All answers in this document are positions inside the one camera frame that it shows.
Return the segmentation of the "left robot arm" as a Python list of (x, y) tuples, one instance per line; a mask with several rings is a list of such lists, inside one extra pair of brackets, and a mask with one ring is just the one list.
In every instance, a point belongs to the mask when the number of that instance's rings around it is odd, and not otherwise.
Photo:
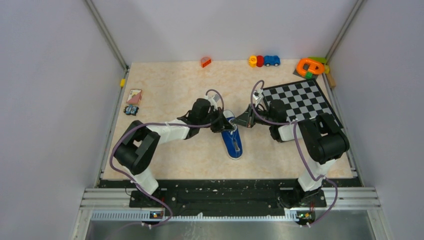
[(111, 159), (122, 166), (126, 175), (142, 191), (141, 200), (149, 207), (160, 202), (158, 181), (150, 164), (157, 147), (172, 141), (188, 140), (200, 129), (209, 128), (213, 133), (230, 132), (235, 127), (224, 116), (224, 110), (211, 99), (198, 98), (183, 116), (159, 123), (133, 121), (112, 149)]

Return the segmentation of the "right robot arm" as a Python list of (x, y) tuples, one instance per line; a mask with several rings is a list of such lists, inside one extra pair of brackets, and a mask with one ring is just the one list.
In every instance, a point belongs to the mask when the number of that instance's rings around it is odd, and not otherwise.
[[(286, 105), (280, 99), (272, 100), (267, 110), (251, 104), (233, 122), (246, 128), (266, 125), (274, 140), (295, 141), (305, 171), (295, 180), (292, 190), (280, 193), (278, 201), (285, 208), (307, 206), (321, 190), (331, 166), (350, 148), (348, 138), (329, 113), (289, 122)], [(303, 139), (308, 158), (301, 153), (299, 139)]]

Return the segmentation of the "blue canvas sneaker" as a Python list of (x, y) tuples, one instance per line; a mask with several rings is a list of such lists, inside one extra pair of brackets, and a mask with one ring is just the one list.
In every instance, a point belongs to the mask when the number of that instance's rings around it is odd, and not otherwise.
[[(223, 114), (227, 116), (234, 115), (234, 113), (228, 109), (224, 110)], [(229, 131), (225, 131), (221, 133), (221, 137), (225, 144), (225, 148), (229, 157), (233, 160), (240, 159), (243, 154), (243, 146), (242, 146), (240, 132), (237, 135), (231, 136)]]

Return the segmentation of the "white shoelace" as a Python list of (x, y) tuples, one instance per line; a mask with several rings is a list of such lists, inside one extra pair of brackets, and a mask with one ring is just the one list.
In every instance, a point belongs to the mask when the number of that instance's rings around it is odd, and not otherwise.
[(232, 126), (232, 130), (229, 132), (229, 134), (230, 134), (231, 136), (235, 136), (235, 135), (239, 134), (238, 125), (234, 122), (234, 120), (235, 120), (235, 119), (231, 119), (231, 120), (229, 121), (229, 123), (230, 123), (230, 124), (231, 124), (231, 126)]

